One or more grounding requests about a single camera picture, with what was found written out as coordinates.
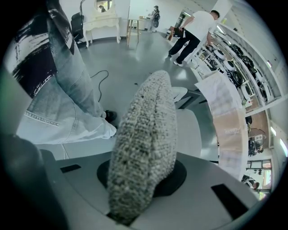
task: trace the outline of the white wall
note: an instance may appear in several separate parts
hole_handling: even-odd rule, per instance
[[[273,34],[252,7],[236,1],[233,4],[225,25],[232,29],[236,27],[272,63],[272,69],[275,70],[283,55]]]
[[[271,121],[271,126],[276,131],[276,136],[273,135],[273,146],[272,149],[272,189],[275,188],[279,179],[281,178],[282,172],[287,163],[287,157],[284,153],[283,148],[280,145],[280,139],[284,141],[288,147],[288,135],[282,129],[282,126],[278,126],[274,120]]]
[[[270,108],[271,119],[288,134],[288,100]]]
[[[127,18],[129,13],[130,0],[114,0],[116,3],[116,13],[121,20],[121,31],[120,36],[126,37],[127,30]],[[60,4],[64,13],[66,14],[69,21],[71,17],[80,12],[81,0],[60,0]],[[82,5],[82,12],[84,15],[84,22],[93,20],[92,14],[94,9],[95,0],[86,0]],[[106,37],[116,37],[116,27],[102,27],[92,30],[93,39],[106,38]],[[87,38],[90,39],[90,33],[87,33]]]

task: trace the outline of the black and white shirt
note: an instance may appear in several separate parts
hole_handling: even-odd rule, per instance
[[[50,49],[47,17],[53,20],[67,47],[74,54],[72,30],[59,0],[46,0],[46,8],[39,9],[17,32],[4,58],[8,72],[31,98],[57,73]]]

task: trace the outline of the knitted texture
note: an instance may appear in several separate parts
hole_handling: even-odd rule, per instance
[[[108,173],[110,216],[130,224],[173,170],[177,123],[170,77],[157,71],[141,85],[117,131]]]

